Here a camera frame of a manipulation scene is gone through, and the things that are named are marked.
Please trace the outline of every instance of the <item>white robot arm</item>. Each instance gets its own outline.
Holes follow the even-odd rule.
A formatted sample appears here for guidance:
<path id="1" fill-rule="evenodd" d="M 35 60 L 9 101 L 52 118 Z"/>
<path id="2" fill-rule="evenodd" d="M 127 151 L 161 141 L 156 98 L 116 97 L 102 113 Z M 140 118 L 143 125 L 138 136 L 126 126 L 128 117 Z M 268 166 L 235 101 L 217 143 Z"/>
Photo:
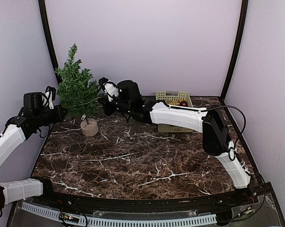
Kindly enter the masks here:
<path id="1" fill-rule="evenodd" d="M 117 110 L 140 122 L 169 124 L 204 133 L 205 152 L 221 162 L 236 189 L 248 188 L 251 175 L 236 152 L 221 112 L 207 111 L 206 108 L 171 106 L 163 101 L 144 101 L 138 85 L 131 80 L 115 85 L 102 78 L 99 84 L 108 95 L 108 101 L 103 106 L 105 114 L 111 115 Z"/>
<path id="2" fill-rule="evenodd" d="M 48 87 L 45 94 L 35 92 L 24 95 L 24 107 L 18 116 L 7 121 L 5 130 L 0 135 L 0 167 L 40 127 L 63 120 L 66 110 L 60 105 L 53 106 L 54 99 L 53 87 Z M 0 210 L 11 202 L 42 194 L 43 183 L 37 179 L 0 183 Z"/>

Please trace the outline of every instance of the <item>white cable tray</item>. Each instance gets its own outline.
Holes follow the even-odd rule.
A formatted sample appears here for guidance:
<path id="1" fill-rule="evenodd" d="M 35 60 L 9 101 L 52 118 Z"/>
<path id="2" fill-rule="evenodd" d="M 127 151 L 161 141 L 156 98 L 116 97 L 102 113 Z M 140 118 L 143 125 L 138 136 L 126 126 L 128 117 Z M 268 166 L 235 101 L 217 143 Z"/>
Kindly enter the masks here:
<path id="1" fill-rule="evenodd" d="M 30 213 L 39 215 L 43 218 L 51 219 L 54 221 L 59 220 L 60 211 L 58 209 L 41 206 L 38 204 L 32 204 L 29 202 L 23 202 L 22 210 L 28 211 Z M 78 218 L 79 223 L 73 223 L 70 221 L 65 221 L 66 223 L 85 226 L 86 220 L 83 215 L 72 216 Z M 206 215 L 201 217 L 193 218 L 182 218 L 182 219 L 170 219 L 170 220 L 115 220 L 115 219 L 104 219 L 104 218 L 93 218 L 87 216 L 88 227 L 195 227 L 204 226 L 210 224 L 216 224 L 216 215 Z"/>

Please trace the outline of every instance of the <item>light purple wall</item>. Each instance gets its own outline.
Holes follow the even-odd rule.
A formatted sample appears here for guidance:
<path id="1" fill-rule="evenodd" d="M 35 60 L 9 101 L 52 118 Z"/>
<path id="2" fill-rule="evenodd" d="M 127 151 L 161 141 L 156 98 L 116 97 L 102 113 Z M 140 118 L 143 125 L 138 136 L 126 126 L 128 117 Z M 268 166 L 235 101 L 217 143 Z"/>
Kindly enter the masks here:
<path id="1" fill-rule="evenodd" d="M 38 1 L 0 0 L 0 133 L 6 121 L 18 114 L 27 92 L 57 86 L 47 50 Z M 0 168 L 0 181 L 30 176 L 44 140 L 33 135 Z M 6 226 L 10 206 L 0 227 Z"/>
<path id="2" fill-rule="evenodd" d="M 73 43 L 95 78 L 219 96 L 241 0 L 46 1 L 59 64 Z"/>
<path id="3" fill-rule="evenodd" d="M 244 137 L 285 216 L 285 0 L 250 1 L 226 103 L 246 114 Z"/>

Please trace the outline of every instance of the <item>black frame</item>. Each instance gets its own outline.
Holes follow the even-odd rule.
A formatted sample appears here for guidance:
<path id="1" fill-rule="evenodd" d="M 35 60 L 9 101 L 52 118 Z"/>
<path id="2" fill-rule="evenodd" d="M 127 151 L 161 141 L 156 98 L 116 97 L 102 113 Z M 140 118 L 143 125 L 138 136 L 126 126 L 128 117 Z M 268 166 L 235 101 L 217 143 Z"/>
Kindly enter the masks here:
<path id="1" fill-rule="evenodd" d="M 53 70 L 55 71 L 58 68 L 58 61 L 56 58 L 56 54 L 55 54 L 55 50 L 54 50 L 54 46 L 53 46 L 53 41 L 52 41 L 52 37 L 51 37 L 45 0 L 38 0 L 38 5 L 39 5 L 40 17 L 42 19 L 45 39 L 47 42 L 48 52 L 50 55 Z M 60 83 L 62 81 L 62 79 L 60 77 L 58 77 L 56 73 L 55 73 L 55 76 L 56 76 L 57 82 Z"/>
<path id="2" fill-rule="evenodd" d="M 228 90 L 229 90 L 229 87 L 231 84 L 232 76 L 234 73 L 236 61 L 238 58 L 238 53 L 239 53 L 240 44 L 241 44 L 241 40 L 242 40 L 243 29 L 245 27 L 246 16 L 247 16 L 247 11 L 248 11 L 248 2 L 249 2 L 249 0 L 242 0 L 242 2 L 241 2 L 241 10 L 240 10 L 240 17 L 239 17 L 239 23 L 238 23 L 238 28 L 237 28 L 235 44 L 234 44 L 234 48 L 233 48 L 232 57 L 231 57 L 229 69 L 227 72 L 227 76 L 226 76 L 226 79 L 225 79 L 225 82 L 223 85 L 223 90 L 222 90 L 222 93 L 220 95 L 220 98 L 223 101 L 225 100 L 225 98 L 227 96 L 227 93 L 228 93 Z"/>
<path id="3" fill-rule="evenodd" d="M 255 192 L 258 195 L 261 195 L 264 192 L 264 187 L 257 186 L 255 187 Z M 117 213 L 163 213 L 163 212 L 178 212 L 178 211 L 188 211 L 188 210 L 198 210 L 198 213 L 208 213 L 216 214 L 217 216 L 224 216 L 226 213 L 231 212 L 232 207 L 226 207 L 220 205 L 219 201 L 224 200 L 229 196 L 233 196 L 235 192 L 227 192 L 223 194 L 210 195 L 210 196 L 201 196 L 201 197 L 191 197 L 183 199 L 172 199 L 172 200 L 110 200 L 102 198 L 89 198 L 84 196 L 70 195 L 65 193 L 55 192 L 54 195 L 57 199 L 61 200 L 64 204 L 71 202 L 73 206 L 80 209 L 81 212 L 85 214 L 93 214 L 95 211 L 109 211 Z M 271 183 L 266 183 L 266 193 L 270 193 L 273 197 L 275 207 L 277 209 L 278 217 L 280 223 L 285 227 L 285 220 L 282 215 L 279 203 L 277 201 L 275 192 Z M 53 204 L 47 201 L 44 201 L 40 197 L 33 199 L 34 203 L 45 205 L 53 208 L 60 209 L 60 204 Z M 14 212 L 17 202 L 13 203 L 10 215 L 6 224 L 6 227 L 11 227 L 12 220 L 14 218 Z M 64 211 L 74 213 L 74 210 L 65 207 Z"/>

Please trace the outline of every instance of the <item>curved black pole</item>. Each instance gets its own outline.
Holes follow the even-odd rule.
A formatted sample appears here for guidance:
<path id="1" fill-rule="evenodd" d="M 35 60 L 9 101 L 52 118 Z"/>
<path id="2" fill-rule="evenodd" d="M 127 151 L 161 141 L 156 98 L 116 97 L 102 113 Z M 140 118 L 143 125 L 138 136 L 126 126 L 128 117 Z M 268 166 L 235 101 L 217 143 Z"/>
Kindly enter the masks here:
<path id="1" fill-rule="evenodd" d="M 227 72 L 226 80 L 224 82 L 223 90 L 222 90 L 222 93 L 220 95 L 220 98 L 222 100 L 225 100 L 225 98 L 227 96 L 228 89 L 230 87 L 230 83 L 231 83 L 232 76 L 234 73 L 234 69 L 235 69 L 235 65 L 236 65 L 236 61 L 237 61 L 237 57 L 238 57 L 238 53 L 239 53 L 239 49 L 240 49 L 243 29 L 245 26 L 247 11 L 248 11 L 248 2 L 249 2 L 249 0 L 242 0 L 242 2 L 241 2 L 240 18 L 239 18 L 239 23 L 238 23 L 233 53 L 232 53 L 229 69 Z"/>
<path id="2" fill-rule="evenodd" d="M 39 4 L 39 11 L 40 11 L 40 16 L 42 18 L 42 24 L 44 28 L 44 34 L 45 34 L 45 38 L 46 38 L 46 42 L 48 46 L 50 59 L 52 62 L 53 69 L 55 70 L 56 68 L 58 68 L 58 62 L 57 62 L 57 58 L 56 58 L 56 54 L 55 54 L 54 46 L 52 42 L 45 0 L 38 0 L 38 4 Z M 60 83 L 62 79 L 58 77 L 57 74 L 55 74 L 55 76 L 56 76 L 57 82 Z"/>

